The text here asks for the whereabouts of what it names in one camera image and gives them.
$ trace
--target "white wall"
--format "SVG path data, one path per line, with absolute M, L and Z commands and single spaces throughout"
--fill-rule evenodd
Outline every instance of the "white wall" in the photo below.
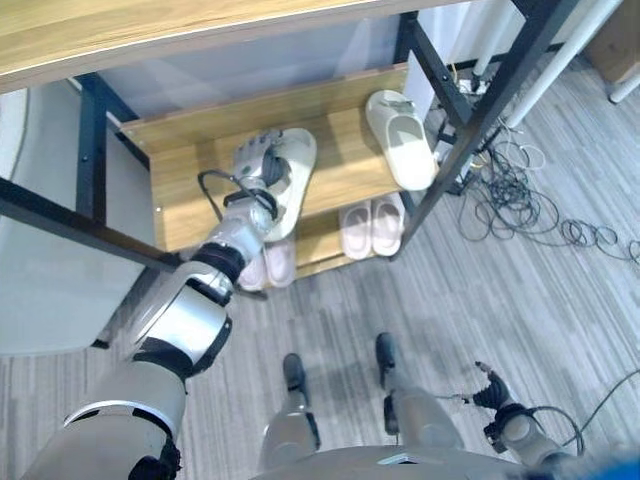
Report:
M 65 82 L 30 89 L 12 181 L 75 208 L 80 98 Z M 149 174 L 113 133 L 107 224 L 153 243 Z M 138 264 L 0 217 L 0 354 L 90 345 L 142 271 Z
M 551 43 L 564 42 L 573 31 L 577 22 L 580 21 L 587 9 L 593 5 L 595 1 L 596 0 L 581 0 Z M 458 63 L 478 58 L 483 47 L 484 32 L 491 28 L 491 17 L 498 3 L 499 0 L 475 0 L 470 2 L 455 51 L 447 62 Z M 517 13 L 514 16 L 513 22 L 505 31 L 494 54 L 508 52 L 522 25 L 524 25 L 524 17 L 517 11 L 513 4 L 511 4 L 511 6 L 514 12 Z
M 389 65 L 398 17 L 365 19 L 101 72 L 140 116 Z

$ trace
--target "white pole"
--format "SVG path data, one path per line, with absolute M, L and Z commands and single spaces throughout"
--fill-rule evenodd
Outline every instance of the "white pole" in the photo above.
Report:
M 620 103 L 624 97 L 629 95 L 638 85 L 640 85 L 640 68 L 636 69 L 636 73 L 627 80 L 614 87 L 611 95 L 609 95 L 609 100 L 611 100 L 612 103 Z
M 487 26 L 487 35 L 482 45 L 482 50 L 478 56 L 476 64 L 473 66 L 473 74 L 481 77 L 491 61 L 491 57 L 496 53 L 498 43 L 505 30 L 512 22 L 516 7 L 511 0 L 498 0 L 491 12 L 491 25 Z
M 613 13 L 622 0 L 598 0 L 584 16 L 581 22 L 565 42 L 551 63 L 544 69 L 540 78 L 527 91 L 506 121 L 508 128 L 514 128 L 529 113 L 542 94 L 549 88 L 569 62 L 582 50 L 605 20 Z

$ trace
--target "tangled cable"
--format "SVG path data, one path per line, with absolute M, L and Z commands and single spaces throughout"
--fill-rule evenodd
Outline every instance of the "tangled cable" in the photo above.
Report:
M 507 154 L 498 151 L 507 147 Z M 458 213 L 458 230 L 467 240 L 478 242 L 492 235 L 500 240 L 509 240 L 516 234 L 549 247 L 597 247 L 605 255 L 634 262 L 640 265 L 640 240 L 631 240 L 623 253 L 612 253 L 620 244 L 618 234 L 608 226 L 597 226 L 579 219 L 562 219 L 560 211 L 551 198 L 532 189 L 527 176 L 531 158 L 525 146 L 511 140 L 487 146 L 489 160 L 485 160 L 476 173 L 475 183 L 469 186 Z M 523 158 L 513 161 L 507 157 L 513 151 Z M 470 236 L 464 231 L 463 216 L 469 198 L 476 203 L 473 207 L 475 219 L 486 226 L 479 236 Z M 548 240 L 553 232 L 559 234 L 557 240 Z

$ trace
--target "wooden tabletop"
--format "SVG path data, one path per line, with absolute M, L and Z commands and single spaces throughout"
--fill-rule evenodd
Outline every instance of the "wooden tabletop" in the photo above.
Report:
M 460 0 L 2 0 L 0 93 L 146 58 Z

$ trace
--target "floor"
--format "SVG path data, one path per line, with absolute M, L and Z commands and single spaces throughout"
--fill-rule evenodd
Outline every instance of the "floor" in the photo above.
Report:
M 547 155 L 531 174 L 569 217 L 640 238 L 640 92 L 611 105 L 578 58 L 521 129 Z M 595 250 L 548 248 L 523 238 L 465 241 L 461 199 L 446 197 L 395 263 L 376 258 L 236 298 L 234 334 L 216 364 L 188 384 L 181 479 L 256 473 L 263 428 L 283 398 L 280 360 L 306 363 L 323 449 L 389 444 L 373 340 L 393 332 L 416 383 L 438 394 L 476 391 L 482 360 L 521 402 L 556 405 L 582 423 L 608 389 L 640 365 L 640 268 Z M 135 295 L 123 313 L 135 307 Z M 62 419 L 130 348 L 0 359 L 0 478 L 18 478 Z M 587 451 L 640 445 L 640 379 L 614 395 L 585 432 Z M 492 454 L 484 411 L 447 402 L 469 450 Z M 562 420 L 541 415 L 561 440 Z

